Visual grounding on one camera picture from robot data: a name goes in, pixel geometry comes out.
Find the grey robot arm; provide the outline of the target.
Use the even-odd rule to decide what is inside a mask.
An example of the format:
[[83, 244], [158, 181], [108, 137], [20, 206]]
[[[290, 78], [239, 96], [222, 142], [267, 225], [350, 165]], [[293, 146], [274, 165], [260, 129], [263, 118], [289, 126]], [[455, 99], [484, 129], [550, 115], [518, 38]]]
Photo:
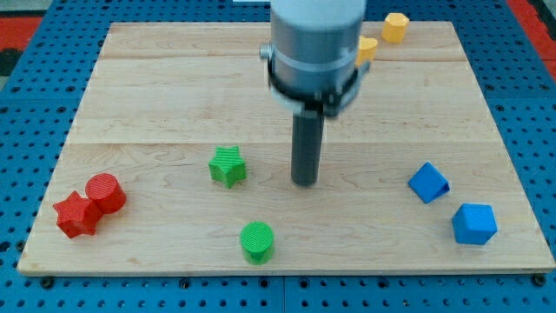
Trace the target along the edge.
[[369, 62], [355, 65], [366, 0], [272, 0], [260, 48], [273, 98], [298, 117], [337, 117], [357, 97]]

